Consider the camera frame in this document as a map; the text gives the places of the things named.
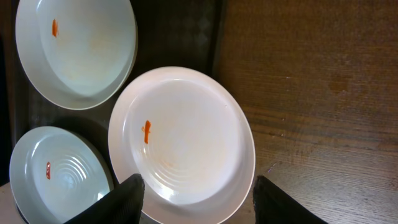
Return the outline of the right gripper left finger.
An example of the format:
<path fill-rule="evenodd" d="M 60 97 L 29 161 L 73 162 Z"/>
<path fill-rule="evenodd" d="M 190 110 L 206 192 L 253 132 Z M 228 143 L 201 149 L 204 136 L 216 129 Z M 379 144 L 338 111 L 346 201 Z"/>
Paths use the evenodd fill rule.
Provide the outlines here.
<path fill-rule="evenodd" d="M 133 174 L 102 199 L 81 212 L 69 224 L 139 223 L 145 183 L 140 174 Z"/>

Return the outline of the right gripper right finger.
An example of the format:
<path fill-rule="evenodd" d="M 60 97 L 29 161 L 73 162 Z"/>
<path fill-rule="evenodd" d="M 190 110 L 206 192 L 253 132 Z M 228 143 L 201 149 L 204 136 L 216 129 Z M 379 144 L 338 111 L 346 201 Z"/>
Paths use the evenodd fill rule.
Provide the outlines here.
<path fill-rule="evenodd" d="M 263 175 L 254 183 L 253 205 L 256 224 L 326 224 Z"/>

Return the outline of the pinkish white plate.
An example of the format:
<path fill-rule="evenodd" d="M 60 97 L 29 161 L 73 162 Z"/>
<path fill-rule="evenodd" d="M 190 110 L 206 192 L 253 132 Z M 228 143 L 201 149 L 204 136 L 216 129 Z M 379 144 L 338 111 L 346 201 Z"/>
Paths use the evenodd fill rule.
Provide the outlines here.
<path fill-rule="evenodd" d="M 256 166 L 236 100 L 184 67 L 156 68 L 128 84 L 111 114 L 108 149 L 119 182 L 142 176 L 142 211 L 159 223 L 227 220 L 248 196 Z"/>

